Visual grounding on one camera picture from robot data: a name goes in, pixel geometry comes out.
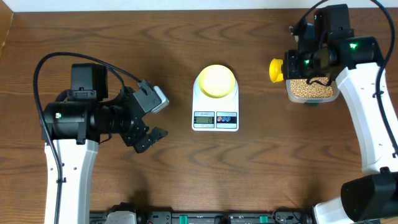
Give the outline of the yellow measuring scoop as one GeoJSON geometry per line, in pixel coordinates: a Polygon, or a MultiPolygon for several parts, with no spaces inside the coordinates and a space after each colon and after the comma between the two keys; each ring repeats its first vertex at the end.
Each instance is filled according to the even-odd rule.
{"type": "Polygon", "coordinates": [[[269,65],[269,77],[273,83],[281,82],[284,80],[282,73],[283,60],[282,59],[272,59],[269,65]]]}

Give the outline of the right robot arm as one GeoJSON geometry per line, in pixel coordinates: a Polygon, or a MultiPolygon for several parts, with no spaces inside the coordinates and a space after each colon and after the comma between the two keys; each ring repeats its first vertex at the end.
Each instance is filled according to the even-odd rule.
{"type": "Polygon", "coordinates": [[[309,40],[273,60],[273,82],[328,77],[348,106],[361,150],[363,177],[313,208],[315,223],[357,223],[397,216],[397,116],[374,37],[344,37],[320,48],[309,40]]]}

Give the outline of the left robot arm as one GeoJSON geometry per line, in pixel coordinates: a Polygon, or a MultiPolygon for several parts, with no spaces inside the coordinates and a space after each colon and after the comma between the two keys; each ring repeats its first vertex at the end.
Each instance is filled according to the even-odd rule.
{"type": "Polygon", "coordinates": [[[139,89],[123,86],[108,100],[108,72],[95,63],[72,65],[71,88],[44,109],[50,140],[47,160],[46,223],[88,223],[91,177],[101,135],[121,136],[125,145],[143,153],[167,131],[149,128],[143,117],[164,109],[169,100],[147,80],[139,89]]]}

